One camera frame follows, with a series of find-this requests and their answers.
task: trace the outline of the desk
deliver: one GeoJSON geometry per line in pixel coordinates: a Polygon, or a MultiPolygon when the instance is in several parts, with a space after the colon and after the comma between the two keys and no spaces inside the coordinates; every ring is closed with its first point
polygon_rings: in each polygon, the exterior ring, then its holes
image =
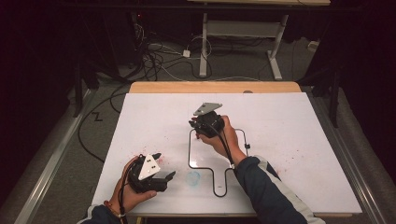
{"type": "MultiPolygon", "coordinates": [[[[256,4],[256,5],[303,5],[303,6],[328,6],[330,0],[189,0],[193,2],[208,3],[234,3],[234,4],[256,4]]],[[[214,21],[207,18],[204,13],[202,31],[202,53],[200,61],[200,77],[206,77],[207,63],[207,36],[208,35],[232,35],[252,37],[274,37],[274,47],[267,51],[268,61],[275,80],[282,80],[279,66],[276,61],[276,53],[286,28],[288,15],[283,15],[280,22],[257,22],[257,21],[214,21]]]]}
{"type": "Polygon", "coordinates": [[[252,146],[250,155],[261,155],[271,162],[283,182],[317,216],[361,213],[309,100],[299,91],[292,82],[134,83],[131,94],[125,97],[92,203],[102,203],[111,195],[119,178],[114,174],[120,173],[134,155],[161,152],[163,170],[177,173],[166,192],[134,209],[135,216],[255,216],[232,172],[227,173],[229,191],[223,198],[213,194],[210,172],[200,173],[197,187],[191,188],[185,181],[191,171],[188,166],[191,127],[187,121],[203,101],[217,100],[223,103],[218,113],[229,115],[233,126],[247,133],[252,146]]]}

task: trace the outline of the white metal desk leg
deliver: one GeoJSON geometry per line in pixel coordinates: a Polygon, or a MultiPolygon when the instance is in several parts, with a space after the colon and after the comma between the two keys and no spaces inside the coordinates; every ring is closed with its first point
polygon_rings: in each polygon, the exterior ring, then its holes
{"type": "Polygon", "coordinates": [[[274,48],[273,50],[267,51],[268,60],[270,62],[275,80],[282,80],[282,75],[280,74],[279,67],[277,66],[277,62],[276,62],[276,53],[277,53],[277,49],[279,48],[280,41],[282,41],[282,35],[286,28],[286,22],[288,21],[288,16],[289,15],[284,15],[282,17],[282,21],[279,24],[279,28],[277,29],[274,48]]]}
{"type": "Polygon", "coordinates": [[[201,61],[199,65],[199,76],[206,77],[206,60],[207,60],[207,49],[206,49],[206,37],[207,37],[207,13],[204,13],[203,29],[202,29],[202,51],[201,61]]]}

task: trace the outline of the hand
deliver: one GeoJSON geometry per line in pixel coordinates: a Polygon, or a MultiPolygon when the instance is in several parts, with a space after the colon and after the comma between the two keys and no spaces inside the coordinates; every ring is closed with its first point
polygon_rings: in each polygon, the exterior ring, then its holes
{"type": "MultiPolygon", "coordinates": [[[[235,166],[237,166],[239,162],[246,157],[246,155],[239,147],[238,136],[236,135],[236,131],[233,126],[231,126],[228,116],[221,116],[221,118],[224,120],[224,128],[220,132],[220,135],[224,142],[228,144],[233,162],[235,166]]],[[[224,145],[221,143],[218,136],[208,138],[203,134],[198,134],[198,138],[201,138],[204,143],[212,146],[221,156],[228,159],[224,145]]]]}
{"type": "MultiPolygon", "coordinates": [[[[114,188],[113,196],[110,199],[110,204],[111,208],[116,211],[118,214],[120,213],[120,203],[119,203],[119,192],[121,189],[122,185],[122,177],[125,175],[129,167],[129,165],[132,164],[133,161],[135,161],[137,157],[134,157],[131,159],[125,166],[122,171],[121,178],[117,182],[116,187],[114,188]]],[[[157,192],[155,190],[149,190],[144,193],[136,193],[134,190],[131,188],[131,186],[126,183],[124,186],[124,192],[123,192],[123,206],[125,208],[125,213],[128,213],[132,209],[134,209],[139,203],[142,203],[152,197],[157,195],[157,192]]]]}

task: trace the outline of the dark blue sleeve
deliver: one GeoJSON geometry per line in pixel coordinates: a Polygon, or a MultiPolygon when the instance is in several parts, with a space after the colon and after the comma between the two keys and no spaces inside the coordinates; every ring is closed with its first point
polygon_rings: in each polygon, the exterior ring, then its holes
{"type": "Polygon", "coordinates": [[[88,208],[84,218],[78,224],[120,224],[120,219],[115,217],[104,205],[92,205],[88,208]]]}
{"type": "Polygon", "coordinates": [[[245,158],[238,164],[237,179],[261,223],[324,223],[280,181],[266,160],[245,158]]]}

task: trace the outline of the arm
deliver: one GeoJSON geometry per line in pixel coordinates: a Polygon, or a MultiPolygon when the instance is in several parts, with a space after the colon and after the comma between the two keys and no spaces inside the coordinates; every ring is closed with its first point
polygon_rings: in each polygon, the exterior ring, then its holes
{"type": "MultiPolygon", "coordinates": [[[[114,188],[113,196],[109,201],[105,201],[102,205],[92,205],[88,208],[85,217],[79,221],[78,223],[120,223],[120,202],[119,202],[119,192],[121,190],[122,185],[122,177],[127,175],[129,172],[128,167],[136,160],[137,157],[131,159],[125,166],[122,171],[122,176],[116,184],[114,188]]],[[[125,208],[125,213],[130,212],[134,209],[139,203],[142,203],[152,197],[157,195],[155,190],[149,190],[144,193],[136,193],[134,190],[126,184],[124,186],[123,192],[123,206],[125,208]]]]}
{"type": "MultiPolygon", "coordinates": [[[[249,197],[261,223],[324,223],[314,217],[312,211],[279,179],[272,166],[264,159],[247,157],[238,146],[235,129],[227,116],[222,116],[225,135],[233,161],[237,168],[236,177],[249,197]]],[[[198,135],[204,143],[211,145],[220,155],[227,158],[219,138],[198,135]]]]}

